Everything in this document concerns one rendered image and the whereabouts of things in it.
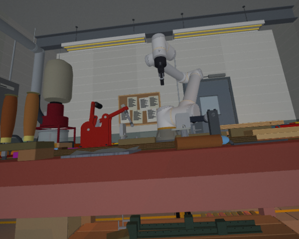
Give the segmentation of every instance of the fluorescent light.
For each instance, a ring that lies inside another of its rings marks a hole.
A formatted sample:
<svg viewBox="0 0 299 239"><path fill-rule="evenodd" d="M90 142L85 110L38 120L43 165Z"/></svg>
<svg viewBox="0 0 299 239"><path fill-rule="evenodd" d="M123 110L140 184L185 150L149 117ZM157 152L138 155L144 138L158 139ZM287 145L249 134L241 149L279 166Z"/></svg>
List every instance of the fluorescent light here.
<svg viewBox="0 0 299 239"><path fill-rule="evenodd" d="M142 44L142 43L143 44L146 43L145 33L93 39L93 40L86 40L86 41L67 42L67 43L62 43L61 46L67 51L79 51L79 50L118 47L122 45L132 45L132 44Z"/></svg>
<svg viewBox="0 0 299 239"><path fill-rule="evenodd" d="M200 37L200 36L209 36L209 35L218 35L226 33L235 33L235 32L247 32L247 31L256 31L265 24L264 20L260 21L247 21L231 24L222 24L214 26L203 26L203 27L193 27L185 28L179 30L173 30L173 38L188 38L188 37Z"/></svg>

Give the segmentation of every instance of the white bucket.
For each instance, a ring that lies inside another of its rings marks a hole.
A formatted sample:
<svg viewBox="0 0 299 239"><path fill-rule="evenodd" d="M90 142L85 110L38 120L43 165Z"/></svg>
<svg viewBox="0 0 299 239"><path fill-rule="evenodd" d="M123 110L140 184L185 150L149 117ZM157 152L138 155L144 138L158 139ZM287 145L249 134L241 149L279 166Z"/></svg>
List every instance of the white bucket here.
<svg viewBox="0 0 299 239"><path fill-rule="evenodd" d="M38 141L49 141L57 143L58 130L57 129L42 129L38 130ZM60 129L60 142L69 141L69 130Z"/></svg>

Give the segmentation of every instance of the ceiling beam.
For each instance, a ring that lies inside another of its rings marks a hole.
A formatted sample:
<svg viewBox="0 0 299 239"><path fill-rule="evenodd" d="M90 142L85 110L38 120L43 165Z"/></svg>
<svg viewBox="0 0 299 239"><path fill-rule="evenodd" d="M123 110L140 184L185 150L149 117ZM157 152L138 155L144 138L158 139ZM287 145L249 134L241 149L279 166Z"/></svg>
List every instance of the ceiling beam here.
<svg viewBox="0 0 299 239"><path fill-rule="evenodd" d="M290 23L294 22L297 19L292 8L293 6L285 6L278 8L251 10L246 11L246 16L248 21L265 20L265 25ZM244 21L246 21L246 17L244 12L241 11L184 18L184 27L191 28ZM139 33L145 33L146 38L151 38L156 33L163 33L165 36L171 36L173 30L182 28L182 19L154 21L139 23L135 25L130 24L115 27L82 30L77 32L77 40L83 41ZM62 43L75 41L76 32L73 31L53 35L37 36L36 38L36 44L44 50L61 49Z"/></svg>

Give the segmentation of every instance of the dark green metal clamp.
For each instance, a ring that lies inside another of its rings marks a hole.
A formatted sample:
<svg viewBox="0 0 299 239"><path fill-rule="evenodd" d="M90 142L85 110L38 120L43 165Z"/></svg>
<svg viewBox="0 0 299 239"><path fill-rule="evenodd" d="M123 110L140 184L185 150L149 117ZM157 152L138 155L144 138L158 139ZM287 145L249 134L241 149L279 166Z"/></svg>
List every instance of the dark green metal clamp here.
<svg viewBox="0 0 299 239"><path fill-rule="evenodd" d="M215 219L214 222L195 223L193 215L184 215L184 219L185 223L141 224L140 215L132 215L126 227L130 239L262 233L261 227L255 225L255 220Z"/></svg>

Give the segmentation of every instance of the yellow floor line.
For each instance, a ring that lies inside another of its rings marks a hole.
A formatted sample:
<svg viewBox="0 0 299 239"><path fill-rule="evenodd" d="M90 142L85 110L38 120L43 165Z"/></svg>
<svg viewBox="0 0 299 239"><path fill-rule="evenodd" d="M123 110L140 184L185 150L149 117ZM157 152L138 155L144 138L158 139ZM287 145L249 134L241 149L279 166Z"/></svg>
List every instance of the yellow floor line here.
<svg viewBox="0 0 299 239"><path fill-rule="evenodd" d="M289 210L275 210L276 213L291 213L291 212L299 212L299 209L289 209ZM200 214L193 214L194 218L200 217ZM142 220L146 219L173 219L176 216L157 216L157 217L141 217ZM103 222L103 221L120 221L122 218L97 218L95 219L96 222ZM16 221L10 222L0 222L0 224L15 224Z"/></svg>

